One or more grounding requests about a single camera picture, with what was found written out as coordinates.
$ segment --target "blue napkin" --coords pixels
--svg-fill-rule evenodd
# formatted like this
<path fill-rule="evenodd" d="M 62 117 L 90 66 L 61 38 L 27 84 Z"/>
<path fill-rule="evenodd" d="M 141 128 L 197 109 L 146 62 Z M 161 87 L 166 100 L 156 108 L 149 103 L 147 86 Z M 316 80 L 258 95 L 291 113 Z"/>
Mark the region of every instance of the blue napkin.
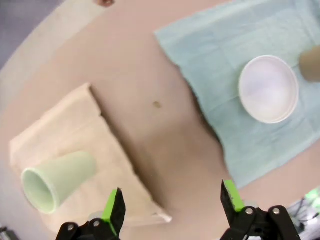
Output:
<path fill-rule="evenodd" d="M 155 34 L 217 133 L 239 188 L 286 164 L 320 137 L 320 84 L 305 81 L 298 66 L 300 54 L 320 44 L 318 0 L 237 0 Z M 241 71 L 261 55 L 283 59 L 298 78 L 298 105 L 281 123 L 256 121 L 239 99 Z"/>

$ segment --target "pale green plastic cup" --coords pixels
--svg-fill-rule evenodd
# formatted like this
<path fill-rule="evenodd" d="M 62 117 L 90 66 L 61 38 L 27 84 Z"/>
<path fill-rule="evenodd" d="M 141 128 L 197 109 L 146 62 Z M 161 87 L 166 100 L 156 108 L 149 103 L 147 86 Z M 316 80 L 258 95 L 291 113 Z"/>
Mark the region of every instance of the pale green plastic cup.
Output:
<path fill-rule="evenodd" d="M 21 180 L 24 194 L 31 205 L 44 214 L 53 214 L 95 173 L 94 157 L 88 152 L 77 151 L 26 168 Z"/>

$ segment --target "gray floor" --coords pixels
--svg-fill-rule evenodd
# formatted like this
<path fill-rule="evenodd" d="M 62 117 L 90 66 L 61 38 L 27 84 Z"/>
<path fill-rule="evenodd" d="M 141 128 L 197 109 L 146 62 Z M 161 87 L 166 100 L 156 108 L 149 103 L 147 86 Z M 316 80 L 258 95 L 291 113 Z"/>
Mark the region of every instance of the gray floor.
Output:
<path fill-rule="evenodd" d="M 61 2 L 0 0 L 0 69 L 32 30 Z M 54 239 L 39 215 L 24 200 L 17 178 L 8 169 L 8 161 L 0 159 L 0 223 L 14 230 L 21 240 Z"/>

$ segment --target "screw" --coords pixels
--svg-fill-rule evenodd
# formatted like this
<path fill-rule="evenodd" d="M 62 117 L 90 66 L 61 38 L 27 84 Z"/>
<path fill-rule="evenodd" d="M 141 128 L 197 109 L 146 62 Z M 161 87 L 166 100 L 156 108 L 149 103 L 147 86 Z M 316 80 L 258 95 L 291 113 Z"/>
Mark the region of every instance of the screw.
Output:
<path fill-rule="evenodd" d="M 70 225 L 68 226 L 68 231 L 72 231 L 74 228 L 75 228 L 75 227 L 74 227 L 72 224 L 70 224 Z"/>
<path fill-rule="evenodd" d="M 98 227 L 100 225 L 100 222 L 99 221 L 95 221 L 94 223 L 93 223 L 93 226 L 94 227 Z"/>
<path fill-rule="evenodd" d="M 280 214 L 280 210 L 278 208 L 275 208 L 275 209 L 273 209 L 273 213 L 278 215 L 278 214 Z"/>
<path fill-rule="evenodd" d="M 245 210 L 245 213 L 251 215 L 254 213 L 254 211 L 251 208 L 248 208 L 247 210 Z"/>

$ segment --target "brown cup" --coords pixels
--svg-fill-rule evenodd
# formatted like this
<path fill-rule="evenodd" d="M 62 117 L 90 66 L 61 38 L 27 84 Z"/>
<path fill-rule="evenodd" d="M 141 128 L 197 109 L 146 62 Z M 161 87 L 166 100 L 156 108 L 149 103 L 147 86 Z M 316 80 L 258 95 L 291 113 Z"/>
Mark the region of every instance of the brown cup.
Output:
<path fill-rule="evenodd" d="M 305 51 L 299 59 L 300 71 L 309 82 L 320 82 L 320 46 Z"/>

